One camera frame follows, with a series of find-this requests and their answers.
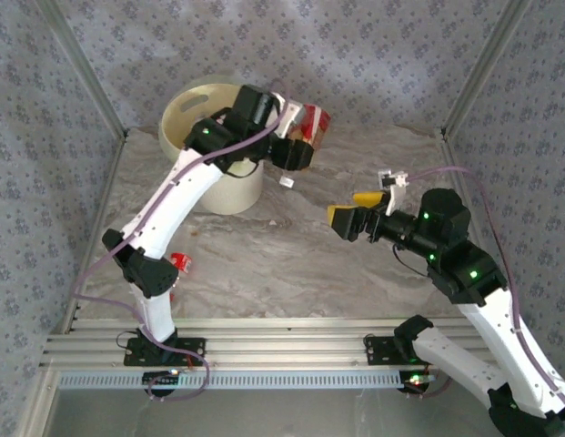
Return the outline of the brown red bottle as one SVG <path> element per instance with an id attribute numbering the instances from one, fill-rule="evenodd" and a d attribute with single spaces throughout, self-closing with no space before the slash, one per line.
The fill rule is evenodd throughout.
<path id="1" fill-rule="evenodd" d="M 308 143 L 315 151 L 321 148 L 323 137 L 331 121 L 329 113 L 319 106 L 305 104 L 298 121 L 289 130 L 288 137 Z"/>

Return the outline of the white ribbed plastic bin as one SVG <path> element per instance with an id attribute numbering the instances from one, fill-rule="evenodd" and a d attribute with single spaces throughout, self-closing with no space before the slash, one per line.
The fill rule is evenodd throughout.
<path id="1" fill-rule="evenodd" d="M 234 103 L 241 82 L 232 76 L 208 75 L 190 81 L 168 101 L 158 123 L 158 140 L 175 162 L 192 126 Z M 238 162 L 200 199 L 201 206 L 218 215 L 234 215 L 251 208 L 263 188 L 264 164 Z"/>

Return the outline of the clear bottle red cola label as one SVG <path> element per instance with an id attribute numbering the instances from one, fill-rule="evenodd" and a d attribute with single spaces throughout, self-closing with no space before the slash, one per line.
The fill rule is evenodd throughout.
<path id="1" fill-rule="evenodd" d="M 183 252 L 172 252 L 170 254 L 170 261 L 177 268 L 178 274 L 175 283 L 169 293 L 169 300 L 173 302 L 176 297 L 177 287 L 179 286 L 181 280 L 186 278 L 192 267 L 192 258 Z"/>

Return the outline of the right controller board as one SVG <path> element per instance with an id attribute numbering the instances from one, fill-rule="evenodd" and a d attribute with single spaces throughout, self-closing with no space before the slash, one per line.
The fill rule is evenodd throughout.
<path id="1" fill-rule="evenodd" d="M 411 395 L 423 395 L 429 385 L 436 380 L 434 375 L 419 371 L 401 371 L 399 378 L 402 386 L 398 388 L 398 391 Z"/>

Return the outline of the controller board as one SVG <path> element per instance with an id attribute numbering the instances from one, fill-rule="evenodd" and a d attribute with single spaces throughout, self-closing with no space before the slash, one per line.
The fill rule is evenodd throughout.
<path id="1" fill-rule="evenodd" d="M 145 385 L 169 385 L 177 386 L 179 383 L 180 372 L 178 370 L 169 371 L 146 371 L 141 377 L 141 384 Z"/>
<path id="2" fill-rule="evenodd" d="M 423 395 L 429 385 L 436 380 L 434 375 L 419 371 L 401 371 L 399 378 L 402 386 L 398 388 L 398 391 L 411 395 Z"/>

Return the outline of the left controller board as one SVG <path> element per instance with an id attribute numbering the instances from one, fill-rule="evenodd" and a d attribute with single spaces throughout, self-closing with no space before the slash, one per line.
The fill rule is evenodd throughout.
<path id="1" fill-rule="evenodd" d="M 180 372 L 178 370 L 169 371 L 146 371 L 141 377 L 141 384 L 145 385 L 169 385 L 177 386 L 179 383 Z"/>

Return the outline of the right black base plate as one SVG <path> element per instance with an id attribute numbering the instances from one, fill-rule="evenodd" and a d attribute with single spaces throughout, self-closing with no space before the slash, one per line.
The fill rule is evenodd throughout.
<path id="1" fill-rule="evenodd" d="M 409 365 L 420 363 L 410 340 L 368 334 L 363 338 L 368 365 Z"/>

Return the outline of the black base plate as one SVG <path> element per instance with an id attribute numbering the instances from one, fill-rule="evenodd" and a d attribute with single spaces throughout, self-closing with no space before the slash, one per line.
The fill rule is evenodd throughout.
<path id="1" fill-rule="evenodd" d="M 420 363 L 410 340 L 368 334 L 363 338 L 368 365 L 409 365 Z"/>
<path id="2" fill-rule="evenodd" d="M 194 352 L 202 357 L 206 353 L 204 338 L 174 338 L 169 342 L 169 346 Z M 123 363 L 127 367 L 202 366 L 199 358 L 159 348 L 144 337 L 134 337 L 128 340 Z"/>

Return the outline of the aluminium mounting rail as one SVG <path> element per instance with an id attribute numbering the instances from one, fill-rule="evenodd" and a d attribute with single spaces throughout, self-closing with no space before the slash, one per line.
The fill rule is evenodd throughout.
<path id="1" fill-rule="evenodd" d="M 181 319 L 178 333 L 207 341 L 211 367 L 225 370 L 351 370 L 366 365 L 363 339 L 390 336 L 400 319 Z M 54 370 L 112 370 L 122 366 L 117 342 L 132 320 L 76 320 L 48 337 L 40 358 Z"/>

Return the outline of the right aluminium frame post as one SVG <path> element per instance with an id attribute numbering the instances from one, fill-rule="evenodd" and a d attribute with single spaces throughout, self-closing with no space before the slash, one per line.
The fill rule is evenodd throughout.
<path id="1" fill-rule="evenodd" d="M 531 3 L 532 0 L 507 0 L 441 127 L 444 139 L 450 140 L 457 134 Z"/>

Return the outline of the aluminium frame post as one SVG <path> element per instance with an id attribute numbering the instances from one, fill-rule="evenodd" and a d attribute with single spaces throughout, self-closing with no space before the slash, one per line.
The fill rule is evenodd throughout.
<path id="1" fill-rule="evenodd" d="M 532 0 L 507 0 L 441 127 L 444 139 L 450 140 L 457 134 L 531 3 Z"/>
<path id="2" fill-rule="evenodd" d="M 119 119 L 105 90 L 91 67 L 72 27 L 59 8 L 56 0 L 35 0 L 60 46 L 71 62 L 76 76 L 96 106 L 109 130 L 118 138 L 126 137 L 126 128 Z"/>

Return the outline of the left aluminium frame post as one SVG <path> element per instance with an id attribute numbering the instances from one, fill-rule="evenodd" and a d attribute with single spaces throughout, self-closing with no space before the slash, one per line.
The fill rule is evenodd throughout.
<path id="1" fill-rule="evenodd" d="M 72 27 L 59 8 L 56 0 L 35 0 L 60 46 L 71 62 L 76 76 L 96 106 L 109 130 L 118 138 L 126 137 L 126 128 L 119 119 L 105 90 L 91 67 Z"/>

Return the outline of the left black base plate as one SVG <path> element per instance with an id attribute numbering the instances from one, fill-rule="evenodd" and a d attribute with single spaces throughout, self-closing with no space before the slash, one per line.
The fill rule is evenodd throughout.
<path id="1" fill-rule="evenodd" d="M 169 346 L 194 352 L 202 357 L 206 353 L 204 338 L 174 338 L 169 342 Z M 144 337 L 134 337 L 128 340 L 123 363 L 127 367 L 202 366 L 199 358 L 159 348 Z"/>

